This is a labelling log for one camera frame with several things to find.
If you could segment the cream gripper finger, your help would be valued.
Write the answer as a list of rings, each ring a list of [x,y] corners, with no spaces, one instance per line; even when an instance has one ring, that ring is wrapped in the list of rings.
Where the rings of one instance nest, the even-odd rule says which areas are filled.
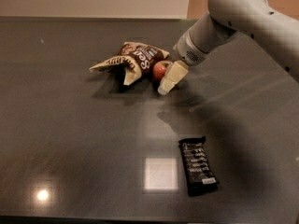
[[[164,76],[158,87],[161,95],[167,95],[189,72],[188,65],[183,61],[162,61],[165,68]]]

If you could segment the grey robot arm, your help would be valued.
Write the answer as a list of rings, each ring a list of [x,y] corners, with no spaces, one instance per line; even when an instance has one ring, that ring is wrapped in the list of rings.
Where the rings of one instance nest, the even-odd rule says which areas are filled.
[[[295,81],[299,81],[299,21],[268,5],[267,0],[208,0],[208,12],[174,46],[177,59],[167,67],[158,87],[168,94],[217,47],[238,34],[253,39]]]

